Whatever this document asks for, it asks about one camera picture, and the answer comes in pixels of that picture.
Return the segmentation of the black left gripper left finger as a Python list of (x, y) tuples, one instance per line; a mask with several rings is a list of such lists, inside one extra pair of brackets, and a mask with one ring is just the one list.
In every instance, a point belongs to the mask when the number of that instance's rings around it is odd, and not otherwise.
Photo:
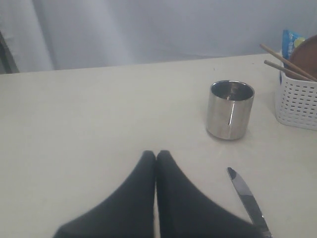
[(62, 225), (56, 238), (153, 238), (156, 156), (144, 151), (138, 164), (101, 204)]

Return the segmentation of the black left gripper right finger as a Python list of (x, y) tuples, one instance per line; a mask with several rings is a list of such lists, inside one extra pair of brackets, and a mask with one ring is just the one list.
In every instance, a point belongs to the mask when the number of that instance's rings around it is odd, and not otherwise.
[(156, 187), (162, 238), (261, 238), (258, 228), (226, 211), (185, 176), (171, 153), (157, 155)]

